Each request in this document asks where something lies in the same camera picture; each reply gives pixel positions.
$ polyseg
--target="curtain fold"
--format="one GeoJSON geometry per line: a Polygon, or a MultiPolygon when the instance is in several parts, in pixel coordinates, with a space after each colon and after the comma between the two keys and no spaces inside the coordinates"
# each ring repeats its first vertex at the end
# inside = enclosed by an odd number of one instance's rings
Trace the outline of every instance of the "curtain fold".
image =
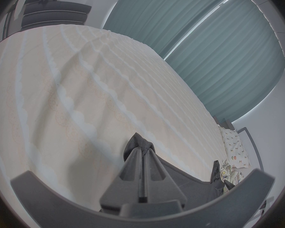
{"type": "Polygon", "coordinates": [[[285,69],[277,37],[251,0],[223,4],[166,62],[220,121],[234,121],[254,108],[285,69]]]}
{"type": "Polygon", "coordinates": [[[224,0],[119,0],[104,29],[147,44],[164,58],[224,0]]]}

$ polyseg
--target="green curtain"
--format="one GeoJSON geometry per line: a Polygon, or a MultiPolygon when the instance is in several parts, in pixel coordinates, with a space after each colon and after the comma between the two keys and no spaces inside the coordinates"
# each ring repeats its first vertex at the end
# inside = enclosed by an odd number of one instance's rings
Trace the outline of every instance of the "green curtain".
{"type": "Polygon", "coordinates": [[[147,44],[164,58],[224,0],[118,0],[104,29],[147,44]]]}
{"type": "Polygon", "coordinates": [[[278,39],[251,0],[223,4],[166,62],[220,121],[234,121],[254,108],[285,69],[278,39]]]}

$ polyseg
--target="bed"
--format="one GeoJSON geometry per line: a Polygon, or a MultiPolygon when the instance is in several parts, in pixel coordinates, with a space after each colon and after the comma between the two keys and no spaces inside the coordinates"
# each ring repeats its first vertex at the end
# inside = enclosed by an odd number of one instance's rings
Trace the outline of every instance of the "bed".
{"type": "Polygon", "coordinates": [[[83,25],[18,32],[0,42],[0,191],[31,227],[10,179],[31,170],[98,211],[138,132],[177,168],[209,181],[226,159],[220,130],[151,48],[83,25]]]}

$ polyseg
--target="striped bed sheet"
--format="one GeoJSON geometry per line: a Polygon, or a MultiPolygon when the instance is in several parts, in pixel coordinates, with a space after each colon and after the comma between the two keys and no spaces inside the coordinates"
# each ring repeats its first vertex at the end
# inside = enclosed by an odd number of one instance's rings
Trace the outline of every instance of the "striped bed sheet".
{"type": "Polygon", "coordinates": [[[226,159],[212,116],[147,45],[84,25],[33,28],[0,43],[0,190],[30,226],[10,179],[31,170],[98,211],[135,132],[203,181],[226,159]]]}

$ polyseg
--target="bed sheet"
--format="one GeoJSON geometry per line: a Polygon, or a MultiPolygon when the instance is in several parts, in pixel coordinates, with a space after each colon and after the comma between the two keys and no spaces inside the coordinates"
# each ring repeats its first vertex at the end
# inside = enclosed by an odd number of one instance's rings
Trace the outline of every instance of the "bed sheet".
{"type": "Polygon", "coordinates": [[[213,161],[226,159],[212,116],[147,45],[83,25],[34,28],[0,43],[0,189],[25,222],[33,223],[10,179],[31,170],[98,211],[135,132],[203,181],[213,161]]]}

